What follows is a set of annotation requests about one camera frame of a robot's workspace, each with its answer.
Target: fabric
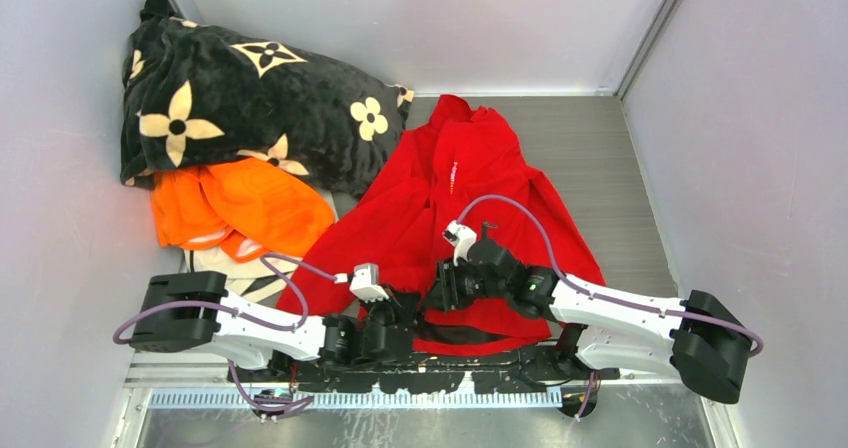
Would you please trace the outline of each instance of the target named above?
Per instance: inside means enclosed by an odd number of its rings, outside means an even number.
[[[404,133],[357,207],[327,230],[304,261],[329,273],[377,263],[381,283],[423,298],[433,285],[436,263],[453,255],[442,238],[445,227],[472,200],[492,193],[522,203],[539,218],[563,270],[603,284],[601,270],[559,194],[542,172],[525,163],[506,120],[492,109],[472,111],[454,96],[439,100],[428,124]],[[497,226],[489,236],[521,262],[550,266],[535,226],[514,207],[484,202],[465,223],[480,233],[484,221]],[[293,280],[303,288],[312,314],[340,313],[354,300],[347,286],[308,271],[298,271]],[[277,307],[300,313],[292,293],[283,292]],[[438,336],[423,336],[419,329],[415,349],[436,354],[486,355],[550,336],[545,321],[522,318],[499,299],[476,300],[449,313],[428,310],[425,320],[432,325],[428,329],[445,329]],[[457,340],[450,336],[454,327],[489,336]]]
[[[398,143],[414,93],[277,41],[173,18],[147,0],[124,63],[121,181],[254,157],[362,196]]]
[[[335,216],[308,185],[254,158],[156,179],[151,200],[162,246],[217,245],[236,261],[268,251],[303,256]]]
[[[315,190],[330,207],[333,220],[338,220],[333,195],[326,190]],[[186,268],[189,272],[217,271],[227,275],[227,290],[242,296],[248,301],[259,302],[283,291],[285,282],[268,269],[261,260],[252,259],[239,262],[221,247],[213,246],[203,250],[185,250]],[[270,258],[271,265],[291,276],[297,265],[289,261]]]

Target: orange cloth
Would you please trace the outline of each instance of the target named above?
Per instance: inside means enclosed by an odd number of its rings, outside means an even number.
[[[268,251],[303,256],[333,223],[318,193],[255,158],[157,173],[155,180],[151,200],[162,246],[220,245],[237,261]],[[249,240],[262,248],[241,253]]]
[[[216,246],[232,228],[205,202],[199,166],[154,173],[150,197],[156,233],[162,246],[204,250]]]

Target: black blanket with flower pattern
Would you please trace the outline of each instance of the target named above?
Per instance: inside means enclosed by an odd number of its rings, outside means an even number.
[[[361,197],[400,139],[413,92],[276,41],[174,18],[147,0],[124,64],[121,181],[253,156]]]

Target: flower pattern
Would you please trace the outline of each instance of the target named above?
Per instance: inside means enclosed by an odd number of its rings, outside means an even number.
[[[382,134],[389,128],[388,120],[380,114],[380,102],[371,96],[365,99],[365,103],[352,103],[350,116],[359,122],[359,136],[365,141],[373,140],[374,133]]]
[[[239,45],[230,45],[231,48],[243,53],[256,67],[259,72],[259,78],[262,78],[268,70],[275,66],[280,66],[284,63],[300,63],[306,62],[303,58],[295,55],[282,43],[276,41],[264,41],[256,43],[242,43]]]
[[[223,136],[224,132],[210,121],[191,119],[191,83],[186,80],[171,97],[168,114],[152,113],[141,115],[139,131],[142,135],[166,137],[165,151],[175,167],[179,167],[185,153],[186,138],[205,140]]]
[[[144,60],[141,59],[141,50],[133,50],[133,64],[130,69],[130,79],[132,80],[139,73],[141,73],[141,69],[144,68]]]
[[[403,104],[404,101],[407,103],[412,103],[412,99],[415,98],[415,92],[408,89],[403,85],[392,85],[393,87],[398,89],[398,108]]]
[[[184,20],[182,18],[177,18],[176,16],[172,16],[171,19],[174,20],[174,21],[179,21],[180,24],[185,26],[186,28],[197,28],[198,26],[206,26],[206,25],[198,25],[197,23],[195,23],[191,20]]]
[[[239,155],[252,156],[258,160],[267,161],[277,168],[291,173],[292,175],[308,175],[309,171],[299,161],[287,160],[289,156],[289,139],[285,133],[277,140],[277,143],[268,150],[268,153],[261,153],[253,150],[239,150]]]

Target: red garment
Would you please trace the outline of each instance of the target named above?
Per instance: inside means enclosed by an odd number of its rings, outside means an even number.
[[[402,135],[362,201],[327,229],[304,261],[330,273],[350,273],[355,265],[377,263],[381,283],[419,292],[423,298],[435,280],[436,263],[453,256],[442,232],[468,203],[491,193],[518,201],[539,218],[565,272],[603,284],[601,270],[559,194],[542,172],[525,163],[506,120],[490,108],[472,111],[464,100],[449,95],[441,97],[428,124]],[[515,207],[485,201],[463,223],[479,234],[483,221],[497,226],[489,236],[522,263],[550,266],[542,237]],[[310,314],[340,313],[354,300],[345,284],[333,284],[307,270],[295,273]],[[277,308],[301,312],[290,290],[283,292]],[[506,335],[483,344],[415,341],[416,351],[434,354],[488,355],[550,336],[544,320],[523,318],[500,299],[477,300],[449,313],[428,310],[425,320]]]

